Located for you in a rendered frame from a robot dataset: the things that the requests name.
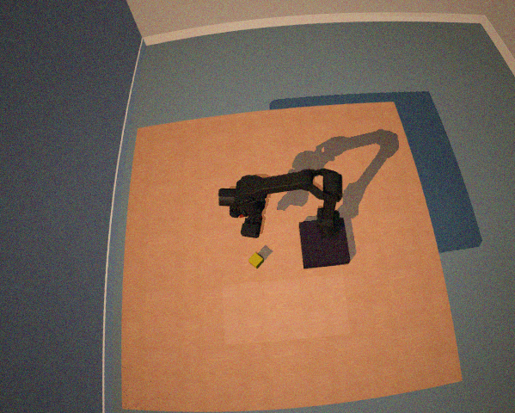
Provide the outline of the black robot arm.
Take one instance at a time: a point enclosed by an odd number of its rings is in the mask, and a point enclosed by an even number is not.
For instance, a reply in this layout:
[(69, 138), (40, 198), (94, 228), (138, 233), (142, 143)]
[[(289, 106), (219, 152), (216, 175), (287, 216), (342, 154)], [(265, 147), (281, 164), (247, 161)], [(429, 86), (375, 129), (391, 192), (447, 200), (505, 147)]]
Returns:
[[(313, 176), (323, 176), (323, 192), (313, 184)], [(230, 216), (248, 217), (243, 205), (248, 210), (255, 210), (265, 201), (266, 194), (274, 194), (292, 190), (306, 190), (317, 199), (324, 200), (322, 208), (317, 208), (316, 228), (322, 238), (338, 238), (340, 234), (340, 213), (336, 212), (336, 202), (343, 197), (342, 175), (333, 170), (317, 171), (300, 170), (300, 172), (279, 176), (259, 177), (243, 176), (236, 182), (236, 188), (220, 188), (218, 204), (230, 207)]]

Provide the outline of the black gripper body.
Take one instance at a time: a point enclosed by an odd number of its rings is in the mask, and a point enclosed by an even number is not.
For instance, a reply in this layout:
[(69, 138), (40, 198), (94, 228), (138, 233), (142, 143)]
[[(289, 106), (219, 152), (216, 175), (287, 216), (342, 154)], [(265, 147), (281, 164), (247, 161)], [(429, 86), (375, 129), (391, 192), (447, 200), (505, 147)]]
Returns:
[(241, 235), (243, 237), (253, 237), (253, 238), (259, 237), (261, 227), (259, 226), (260, 219), (258, 219), (258, 217), (261, 217), (263, 205), (264, 204), (261, 201), (260, 206), (258, 208), (256, 208), (255, 210), (248, 210), (243, 205), (242, 210), (245, 210), (248, 215), (248, 223), (242, 224)]

